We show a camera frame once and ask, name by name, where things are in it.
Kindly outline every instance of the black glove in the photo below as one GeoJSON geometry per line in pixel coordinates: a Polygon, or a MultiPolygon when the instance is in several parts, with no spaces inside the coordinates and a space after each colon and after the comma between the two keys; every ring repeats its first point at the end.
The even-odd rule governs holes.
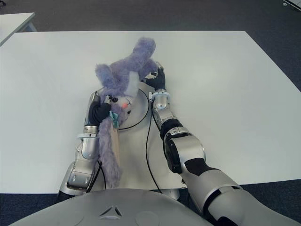
{"type": "Polygon", "coordinates": [[[108,103],[94,102],[89,109],[89,122],[93,126],[99,126],[99,124],[109,116],[111,105],[108,103]]]}
{"type": "Polygon", "coordinates": [[[165,89],[165,74],[163,67],[158,68],[158,75],[153,79],[146,79],[146,84],[152,86],[155,90],[165,89]]]}

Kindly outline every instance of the blue ribbon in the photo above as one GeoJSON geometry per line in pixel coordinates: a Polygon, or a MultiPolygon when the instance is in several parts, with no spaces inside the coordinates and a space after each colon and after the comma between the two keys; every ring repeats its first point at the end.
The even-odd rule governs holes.
{"type": "Polygon", "coordinates": [[[113,127],[114,127],[115,129],[118,129],[118,128],[119,128],[118,114],[116,114],[116,113],[110,111],[110,118],[111,118],[111,120],[112,120],[112,122],[113,122],[113,127]]]}

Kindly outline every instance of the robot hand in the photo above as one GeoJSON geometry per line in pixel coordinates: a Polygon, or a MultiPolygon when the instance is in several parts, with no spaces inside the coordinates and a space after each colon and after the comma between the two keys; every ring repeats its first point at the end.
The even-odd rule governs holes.
{"type": "Polygon", "coordinates": [[[145,82],[147,85],[153,87],[155,90],[159,89],[165,89],[165,74],[163,67],[157,62],[159,65],[158,67],[158,74],[155,78],[152,79],[144,79],[143,82],[145,82]]]}

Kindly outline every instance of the furry fabric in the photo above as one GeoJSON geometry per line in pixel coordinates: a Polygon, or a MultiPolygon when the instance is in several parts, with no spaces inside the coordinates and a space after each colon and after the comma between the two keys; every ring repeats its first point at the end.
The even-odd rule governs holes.
{"type": "MultiPolygon", "coordinates": [[[[96,75],[103,85],[101,102],[104,101],[106,95],[118,99],[117,102],[111,102],[111,111],[118,114],[119,125],[130,114],[139,82],[150,72],[158,69],[156,63],[150,58],[155,48],[156,44],[153,39],[142,37],[128,57],[110,66],[104,64],[96,66],[96,75]]],[[[121,168],[112,150],[111,124],[111,119],[106,118],[99,125],[99,154],[107,187],[115,188],[119,186],[121,168]]]]}

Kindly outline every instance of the pink nose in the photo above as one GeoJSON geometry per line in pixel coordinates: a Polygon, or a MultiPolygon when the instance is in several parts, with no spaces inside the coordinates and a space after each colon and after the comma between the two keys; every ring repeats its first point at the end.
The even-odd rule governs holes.
{"type": "Polygon", "coordinates": [[[124,103],[124,104],[122,105],[122,108],[123,108],[123,109],[126,109],[127,106],[128,106],[128,104],[127,104],[127,103],[124,103]]]}

